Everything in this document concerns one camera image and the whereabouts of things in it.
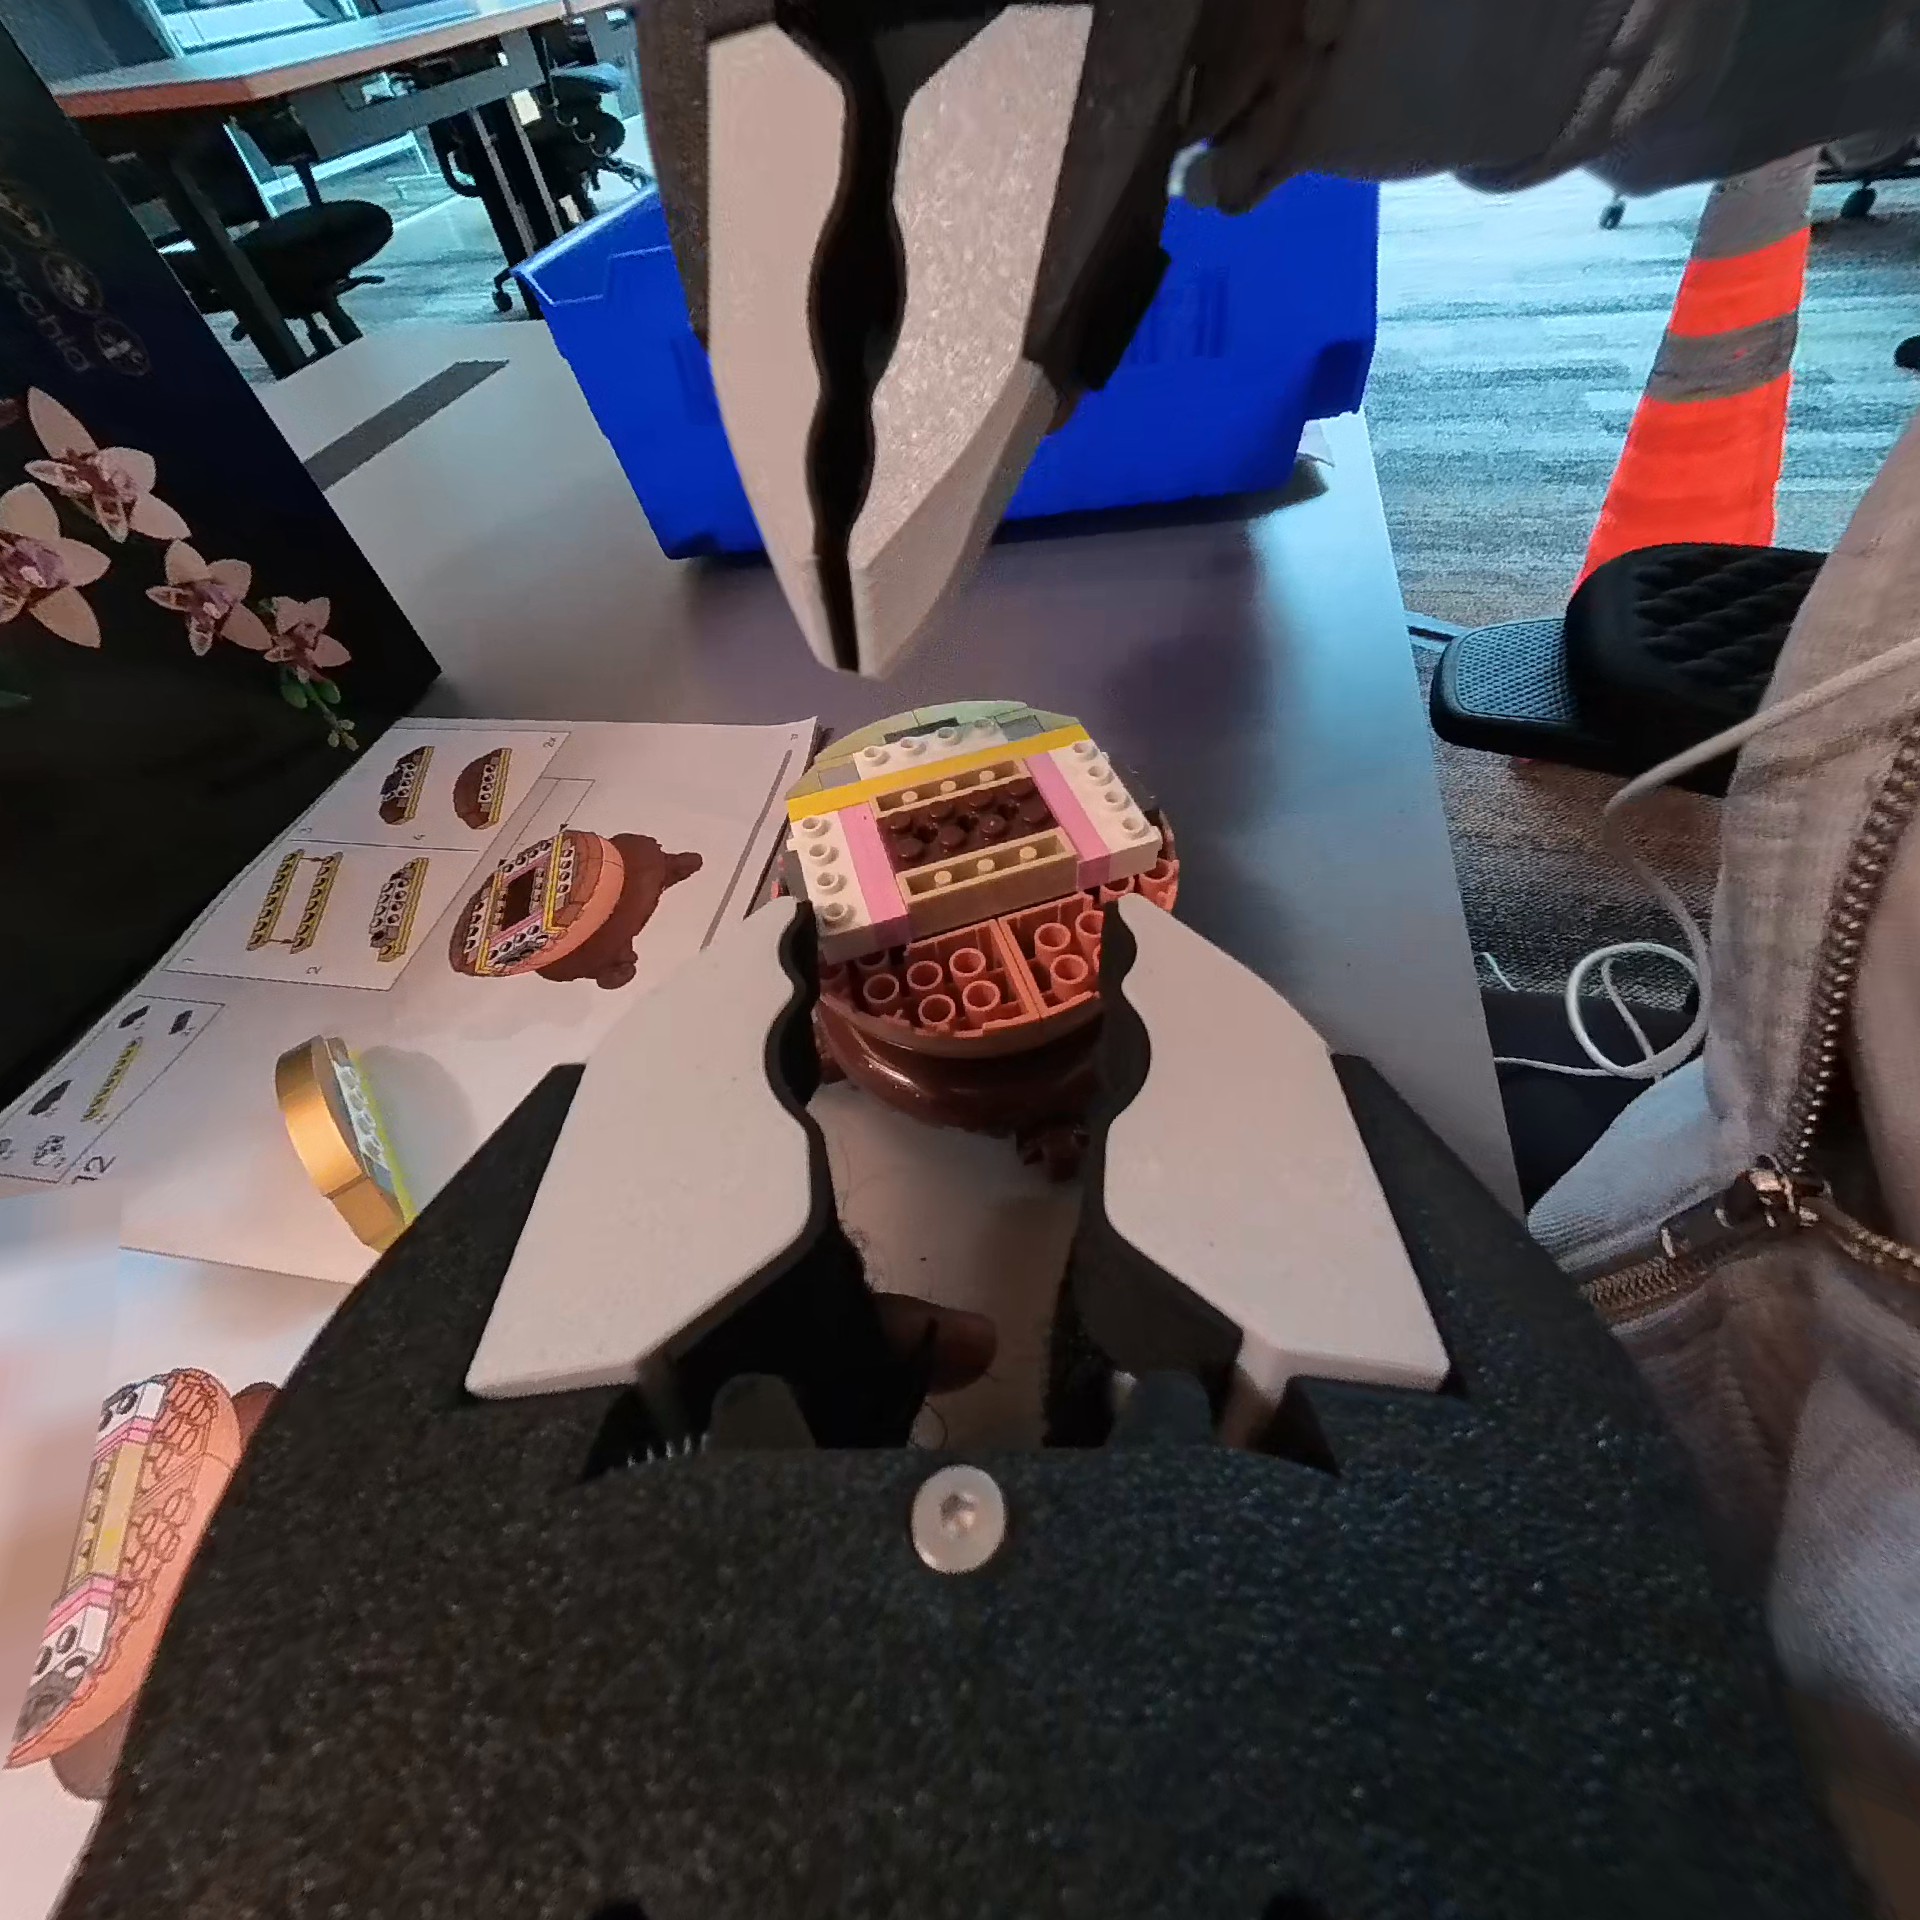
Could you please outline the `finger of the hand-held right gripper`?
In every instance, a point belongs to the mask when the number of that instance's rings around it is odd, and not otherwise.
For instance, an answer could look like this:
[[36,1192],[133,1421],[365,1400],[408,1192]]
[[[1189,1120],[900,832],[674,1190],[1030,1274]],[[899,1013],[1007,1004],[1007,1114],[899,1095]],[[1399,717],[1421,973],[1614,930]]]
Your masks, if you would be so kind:
[[852,524],[858,670],[886,675],[1002,524],[1061,391],[1026,344],[1088,59],[1090,5],[917,32],[943,59],[903,103],[903,316],[871,398]]
[[810,651],[876,662],[858,627],[854,470],[837,446],[850,392],[828,371],[823,272],[858,175],[860,8],[751,8],[714,29],[707,106],[707,349],[736,475]]

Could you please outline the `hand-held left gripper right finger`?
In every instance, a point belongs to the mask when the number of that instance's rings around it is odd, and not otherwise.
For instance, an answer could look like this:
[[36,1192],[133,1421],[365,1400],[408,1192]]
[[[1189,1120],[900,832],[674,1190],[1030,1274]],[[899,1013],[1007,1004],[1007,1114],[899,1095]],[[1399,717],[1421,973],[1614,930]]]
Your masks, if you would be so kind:
[[1072,1314],[1133,1388],[1259,1448],[1307,1382],[1434,1395],[1452,1363],[1331,1046],[1146,901],[1101,915]]

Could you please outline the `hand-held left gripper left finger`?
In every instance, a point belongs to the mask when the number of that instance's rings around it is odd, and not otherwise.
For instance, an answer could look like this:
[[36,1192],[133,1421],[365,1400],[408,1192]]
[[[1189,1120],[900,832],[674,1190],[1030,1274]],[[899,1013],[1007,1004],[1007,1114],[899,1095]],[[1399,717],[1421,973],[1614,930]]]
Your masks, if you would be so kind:
[[832,1207],[812,915],[773,901],[635,998],[567,1106],[467,1389],[512,1400],[663,1372]]

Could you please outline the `gold curved brick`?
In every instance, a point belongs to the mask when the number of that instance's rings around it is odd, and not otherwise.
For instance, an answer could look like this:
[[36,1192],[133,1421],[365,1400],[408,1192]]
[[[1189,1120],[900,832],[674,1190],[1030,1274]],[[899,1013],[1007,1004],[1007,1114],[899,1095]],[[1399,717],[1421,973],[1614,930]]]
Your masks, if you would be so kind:
[[347,1044],[311,1037],[287,1046],[275,1064],[275,1098],[306,1179],[365,1247],[386,1253],[418,1210]]

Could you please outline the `brick pot model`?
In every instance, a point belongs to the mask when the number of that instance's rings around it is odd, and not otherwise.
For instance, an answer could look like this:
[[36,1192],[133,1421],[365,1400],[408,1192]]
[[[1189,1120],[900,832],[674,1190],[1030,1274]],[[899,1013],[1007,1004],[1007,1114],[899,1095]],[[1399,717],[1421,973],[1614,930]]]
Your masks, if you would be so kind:
[[837,739],[783,812],[775,893],[819,935],[823,1078],[1070,1179],[1107,908],[1180,893],[1164,807],[1076,717],[962,701]]

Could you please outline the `blue plastic bin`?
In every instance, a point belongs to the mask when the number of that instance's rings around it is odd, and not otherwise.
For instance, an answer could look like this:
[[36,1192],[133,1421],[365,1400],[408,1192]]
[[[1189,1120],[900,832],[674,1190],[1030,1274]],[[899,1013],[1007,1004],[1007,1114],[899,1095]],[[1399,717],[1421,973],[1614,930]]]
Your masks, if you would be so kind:
[[[1178,198],[1167,268],[1101,391],[1050,435],[1002,533],[1216,518],[1276,496],[1304,424],[1356,411],[1376,349],[1379,191],[1299,175],[1229,216]],[[671,560],[759,558],[760,533],[644,189],[519,262]]]

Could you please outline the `white instruction booklet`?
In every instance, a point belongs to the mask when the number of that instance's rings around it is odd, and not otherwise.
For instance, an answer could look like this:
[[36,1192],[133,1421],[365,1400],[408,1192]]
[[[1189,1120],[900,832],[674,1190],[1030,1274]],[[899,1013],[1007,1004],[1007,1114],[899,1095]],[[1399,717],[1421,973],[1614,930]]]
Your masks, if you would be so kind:
[[[746,917],[814,739],[810,717],[395,726],[7,1099],[4,1736],[110,1392],[176,1370],[276,1384],[374,1259],[303,1172],[276,1058],[347,1044],[421,1210],[549,1068]],[[632,973],[458,972],[468,899],[564,830],[695,858],[632,932]]]

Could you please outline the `black office chair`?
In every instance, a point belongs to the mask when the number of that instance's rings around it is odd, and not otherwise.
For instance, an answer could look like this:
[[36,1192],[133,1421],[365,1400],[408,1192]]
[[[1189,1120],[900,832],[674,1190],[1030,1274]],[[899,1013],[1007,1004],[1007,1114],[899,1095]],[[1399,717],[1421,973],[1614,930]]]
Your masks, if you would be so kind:
[[347,292],[379,284],[371,262],[394,239],[394,216],[365,198],[322,198],[298,160],[299,204],[271,210],[234,132],[184,116],[155,134],[159,204],[172,228],[159,245],[195,307],[229,316],[275,376],[360,339]]

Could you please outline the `background office desks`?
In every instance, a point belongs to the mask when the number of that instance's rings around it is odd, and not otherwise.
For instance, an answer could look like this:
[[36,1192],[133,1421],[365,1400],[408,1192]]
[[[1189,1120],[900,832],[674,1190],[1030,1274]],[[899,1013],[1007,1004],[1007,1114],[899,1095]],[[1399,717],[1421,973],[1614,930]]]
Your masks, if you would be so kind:
[[202,148],[220,130],[283,124],[292,160],[335,160],[437,124],[467,127],[479,184],[512,268],[560,238],[512,98],[549,80],[544,38],[584,32],[600,58],[631,58],[638,3],[430,5],[287,32],[211,53],[58,80],[66,114],[135,152],[159,204],[205,248],[214,284],[245,318],[282,320],[213,205]]

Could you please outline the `black mesh chair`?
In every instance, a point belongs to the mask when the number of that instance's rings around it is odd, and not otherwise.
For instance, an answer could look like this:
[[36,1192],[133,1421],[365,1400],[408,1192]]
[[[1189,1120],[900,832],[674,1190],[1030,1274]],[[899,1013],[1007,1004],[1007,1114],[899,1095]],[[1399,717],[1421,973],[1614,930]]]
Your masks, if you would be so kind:
[[1564,614],[1455,636],[1428,717],[1454,747],[1637,776],[1746,720],[1827,555],[1650,544],[1598,565]]

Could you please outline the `black flower print box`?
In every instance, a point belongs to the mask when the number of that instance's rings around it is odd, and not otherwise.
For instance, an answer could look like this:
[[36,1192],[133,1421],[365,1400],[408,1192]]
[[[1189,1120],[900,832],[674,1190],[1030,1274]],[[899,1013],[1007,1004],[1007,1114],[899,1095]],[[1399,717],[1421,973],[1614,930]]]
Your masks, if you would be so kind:
[[442,668],[8,32],[3,179],[15,1098]]

